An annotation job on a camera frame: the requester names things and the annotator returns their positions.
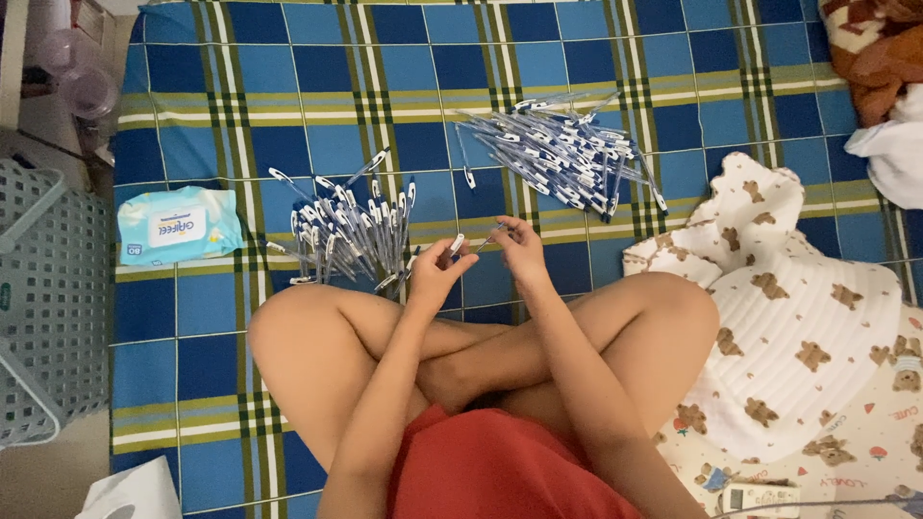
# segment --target plastic laundry basket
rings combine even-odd
[[[0,449],[105,408],[109,205],[0,160]]]

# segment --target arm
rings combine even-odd
[[[466,254],[467,247],[454,265],[440,259],[452,241],[440,240],[414,262],[407,306],[337,446],[318,519],[385,517],[391,470],[407,425],[426,328],[455,281],[477,261],[476,255]]]
[[[498,220],[509,226],[512,237],[499,231],[494,239],[513,270],[593,472],[647,519],[707,517],[647,437],[634,403],[557,295],[541,239],[522,220]]]

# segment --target pile of pens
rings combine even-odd
[[[381,184],[372,174],[371,198],[367,204],[355,199],[351,186],[375,169],[390,151],[386,148],[342,185],[315,175],[317,195],[308,195],[283,172],[270,168],[270,175],[286,183],[301,198],[292,207],[294,243],[266,242],[266,246],[299,260],[300,277],[292,284],[329,284],[337,272],[355,282],[364,275],[377,283],[375,293],[389,289],[389,297],[400,292],[410,276],[411,265],[420,247],[404,263],[403,251],[408,242],[408,222],[416,202],[414,178],[397,201],[388,202]]]
[[[470,117],[455,126],[469,187],[474,189],[475,182],[459,127],[472,130],[474,138],[490,149],[492,159],[522,177],[531,188],[570,207],[596,211],[605,223],[611,222],[616,211],[618,186],[623,180],[649,186],[660,210],[667,213],[653,174],[628,132],[593,123],[617,93],[586,115],[572,109],[563,113],[551,109],[586,95],[529,99],[514,105],[507,114],[494,112],[489,119],[460,110]]]

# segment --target light blue wipes pack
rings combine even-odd
[[[244,246],[232,191],[188,186],[145,193],[118,208],[123,265],[223,256]]]

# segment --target blue checkered bedsheet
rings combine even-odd
[[[517,214],[547,244],[558,291],[578,295],[621,277],[620,252],[681,225],[721,159],[745,151],[801,176],[798,226],[825,254],[886,262],[908,298],[923,290],[923,261],[910,261],[923,257],[923,213],[881,200],[864,161],[844,153],[855,116],[814,2],[417,4],[141,9],[116,136],[116,203],[190,185],[232,189],[246,223],[247,247],[232,255],[116,273],[113,470],[166,455],[189,516],[312,517],[325,480],[246,349],[249,317],[296,268],[258,245],[285,238],[294,199],[269,167],[312,192],[312,174],[342,181],[391,146],[386,191],[410,175],[418,186],[412,246],[485,235],[491,216]],[[615,90],[599,119],[650,153],[668,217],[623,184],[624,203],[601,224],[523,187],[473,139],[477,193],[466,186],[454,109],[487,113],[564,91],[590,92],[585,109]],[[524,314],[487,248],[442,315],[512,323]]]

